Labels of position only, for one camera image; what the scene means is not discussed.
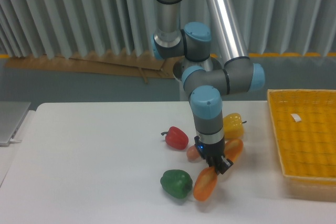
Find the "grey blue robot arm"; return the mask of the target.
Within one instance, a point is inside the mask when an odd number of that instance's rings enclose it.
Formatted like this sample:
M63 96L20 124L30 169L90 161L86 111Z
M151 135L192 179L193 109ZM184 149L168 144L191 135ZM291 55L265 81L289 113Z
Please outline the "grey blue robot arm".
M193 113L195 147L209 167L223 174L234 162L224 154L222 97L261 89L265 72L248 56L232 0L206 0L212 28L200 22L181 27L181 1L154 0L152 49L158 59L183 57L175 68Z

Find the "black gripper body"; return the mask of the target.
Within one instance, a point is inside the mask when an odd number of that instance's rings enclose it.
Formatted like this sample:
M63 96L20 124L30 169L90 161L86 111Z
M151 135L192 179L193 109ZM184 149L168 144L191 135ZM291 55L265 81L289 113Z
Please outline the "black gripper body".
M208 156L212 156L215 166L215 157L224 156L225 140L221 138L217 143L203 143L199 136L194 137L195 147L197 148L202 159L206 161Z

